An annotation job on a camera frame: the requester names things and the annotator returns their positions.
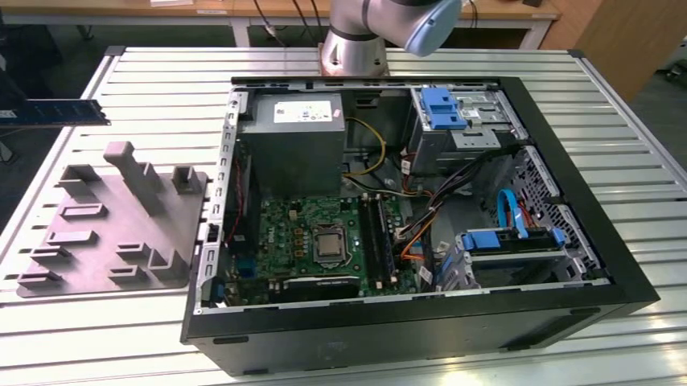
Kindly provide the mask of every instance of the expansion slot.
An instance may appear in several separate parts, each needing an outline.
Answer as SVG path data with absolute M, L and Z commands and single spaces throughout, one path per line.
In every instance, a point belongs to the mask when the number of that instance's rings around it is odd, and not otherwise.
M 391 236 L 382 197 L 363 195 L 358 204 L 361 239 L 366 252 L 367 279 L 378 289 L 398 282 L 394 267 Z

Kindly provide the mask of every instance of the blue plastic latch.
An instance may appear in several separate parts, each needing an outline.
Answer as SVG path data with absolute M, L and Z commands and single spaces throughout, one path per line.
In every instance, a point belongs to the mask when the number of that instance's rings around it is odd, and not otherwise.
M 557 244 L 559 247 L 563 247 L 566 245 L 566 232 L 561 228 L 554 228 L 551 230 L 551 234 L 554 236 L 554 240 L 557 241 Z
M 434 130 L 465 129 L 469 122 L 463 118 L 459 102 L 447 88 L 423 88 L 421 103 L 430 117 L 430 126 Z
M 475 241 L 473 240 L 473 237 L 470 236 L 470 234 L 463 235 L 462 239 L 463 239 L 465 250 L 471 251 L 473 249 L 475 249 Z
M 499 248 L 502 246 L 502 243 L 498 242 L 497 232 L 494 231 L 471 232 L 470 236 L 475 241 L 475 246 L 478 249 Z

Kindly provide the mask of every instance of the wooden table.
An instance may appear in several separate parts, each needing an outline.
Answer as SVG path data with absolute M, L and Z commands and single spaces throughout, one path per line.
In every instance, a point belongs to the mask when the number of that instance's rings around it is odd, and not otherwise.
M 308 25 L 316 25 L 310 0 L 298 0 Z M 290 0 L 259 0 L 268 21 L 275 26 L 300 25 Z M 479 28 L 515 28 L 527 33 L 521 49 L 538 49 L 561 16 L 545 1 L 539 7 L 522 1 L 475 0 Z M 330 0 L 316 0 L 322 23 L 329 24 Z M 151 7 L 148 0 L 0 0 L 6 23 L 67 25 L 226 25 L 234 28 L 238 47 L 250 47 L 248 27 L 264 25 L 252 0 L 195 0 L 194 6 Z M 457 22 L 469 28 L 473 9 L 467 6 Z

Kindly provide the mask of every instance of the aluminum table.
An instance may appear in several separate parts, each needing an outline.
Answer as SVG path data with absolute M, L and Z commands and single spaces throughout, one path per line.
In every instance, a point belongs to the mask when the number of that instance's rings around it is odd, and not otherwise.
M 390 50 L 394 75 L 519 76 L 662 301 L 542 350 L 232 378 L 179 343 L 186 289 L 23 299 L 16 274 L 43 238 L 68 163 L 115 169 L 102 152 L 132 141 L 159 172 L 190 164 L 212 177 L 230 79 L 318 74 L 310 48 L 111 51 L 84 93 L 111 127 L 66 128 L 0 236 L 0 384 L 606 384 L 687 376 L 686 173 L 585 59 L 566 51 Z

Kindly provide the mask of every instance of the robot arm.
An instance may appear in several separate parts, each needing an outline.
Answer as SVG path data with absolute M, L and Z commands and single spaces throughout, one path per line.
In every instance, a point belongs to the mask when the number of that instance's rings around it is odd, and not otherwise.
M 385 39 L 418 56 L 430 55 L 454 29 L 459 9 L 459 0 L 333 0 L 323 72 L 383 75 Z

